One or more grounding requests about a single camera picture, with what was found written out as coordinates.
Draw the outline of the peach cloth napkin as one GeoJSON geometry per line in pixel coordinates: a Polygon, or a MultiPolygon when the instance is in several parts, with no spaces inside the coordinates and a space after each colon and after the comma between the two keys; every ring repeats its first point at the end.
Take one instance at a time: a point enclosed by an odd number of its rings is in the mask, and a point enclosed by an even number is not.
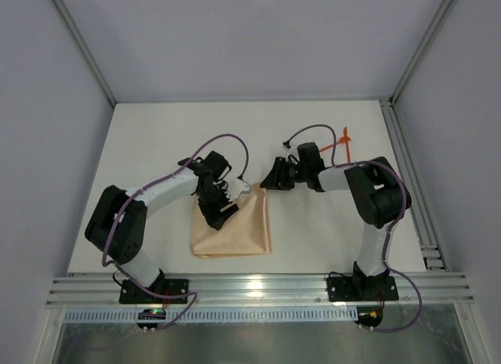
{"type": "Polygon", "coordinates": [[[229,258],[272,253],[267,191],[253,184],[236,200],[239,210],[216,230],[194,204],[190,250],[197,258],[229,258]]]}

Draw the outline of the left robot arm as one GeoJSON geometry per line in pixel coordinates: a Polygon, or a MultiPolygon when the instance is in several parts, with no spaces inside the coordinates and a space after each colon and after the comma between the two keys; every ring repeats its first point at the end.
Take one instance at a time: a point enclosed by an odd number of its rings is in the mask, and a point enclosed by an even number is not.
{"type": "Polygon", "coordinates": [[[195,196],[209,227],[220,230],[238,210],[236,199],[251,188],[240,175],[231,181],[229,162],[215,151],[180,160],[179,169],[139,189],[106,187],[85,228],[85,239],[142,293],[168,300],[165,274],[143,250],[148,218],[185,196],[195,196]]]}

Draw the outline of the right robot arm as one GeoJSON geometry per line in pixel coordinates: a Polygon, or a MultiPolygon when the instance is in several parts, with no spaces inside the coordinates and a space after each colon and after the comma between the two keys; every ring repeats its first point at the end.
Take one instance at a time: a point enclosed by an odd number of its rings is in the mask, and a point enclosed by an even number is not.
{"type": "Polygon", "coordinates": [[[397,301],[395,278],[387,263],[393,228],[412,205],[408,189],[385,157],[327,167],[318,146],[298,146],[298,156],[276,157],[260,187],[289,191],[304,183],[317,193],[347,190],[364,222],[362,246],[351,275],[331,272],[330,301],[397,301]]]}

